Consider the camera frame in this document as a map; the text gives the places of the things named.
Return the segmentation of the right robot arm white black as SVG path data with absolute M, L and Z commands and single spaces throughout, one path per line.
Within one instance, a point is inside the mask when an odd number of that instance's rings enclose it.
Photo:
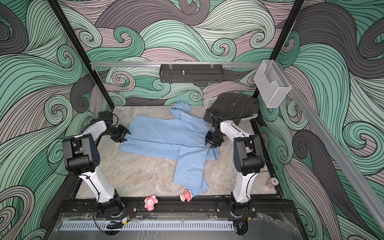
M 219 148 L 227 136 L 233 143 L 233 162 L 238 172 L 234 190 L 231 193 L 230 211 L 236 217 L 244 217 L 251 209 L 251 192 L 256 176 L 265 166 L 264 157 L 257 154 L 260 138 L 243 131 L 234 120 L 211 113 L 214 131 L 206 134 L 205 142 L 211 148 Z

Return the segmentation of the light blue long sleeve shirt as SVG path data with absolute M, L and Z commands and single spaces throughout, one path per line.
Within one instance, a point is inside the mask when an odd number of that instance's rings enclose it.
M 202 118 L 189 115 L 185 103 L 169 109 L 173 118 L 158 119 L 138 115 L 129 125 L 129 134 L 119 149 L 128 154 L 176 160 L 174 183 L 185 186 L 192 197 L 207 191 L 205 162 L 220 157 L 220 150 L 206 143 L 211 130 Z

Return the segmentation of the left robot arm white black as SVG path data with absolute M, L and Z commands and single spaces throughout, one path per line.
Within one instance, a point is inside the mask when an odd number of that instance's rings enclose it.
M 97 208 L 102 214 L 117 218 L 123 213 L 120 195 L 105 178 L 99 165 L 101 156 L 96 141 L 104 135 L 116 143 L 125 142 L 129 130 L 114 123 L 114 114 L 100 112 L 78 135 L 62 141 L 63 159 L 66 170 L 82 179 L 91 189 L 97 200 Z

